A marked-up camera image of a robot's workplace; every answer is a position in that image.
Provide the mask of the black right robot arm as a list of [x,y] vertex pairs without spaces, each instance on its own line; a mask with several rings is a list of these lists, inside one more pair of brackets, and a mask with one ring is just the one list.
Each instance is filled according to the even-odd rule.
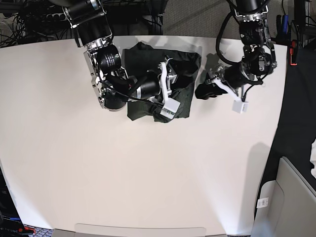
[[109,111],[127,109],[137,120],[152,116],[168,123],[187,118],[200,69],[198,53],[155,49],[142,42],[119,51],[99,0],[56,0],[84,47],[91,84],[100,106]]

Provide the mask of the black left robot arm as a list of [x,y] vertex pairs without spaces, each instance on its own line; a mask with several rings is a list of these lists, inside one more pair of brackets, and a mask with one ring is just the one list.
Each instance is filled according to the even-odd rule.
[[[267,0],[228,1],[230,12],[225,17],[216,38],[215,50],[221,63],[211,69],[203,83],[195,90],[197,99],[207,100],[228,94],[234,102],[232,110],[244,113],[248,108],[248,89],[262,85],[264,79],[277,67],[275,47],[272,43],[267,18]],[[244,56],[238,62],[224,57],[220,42],[228,21],[234,18],[239,26]]]

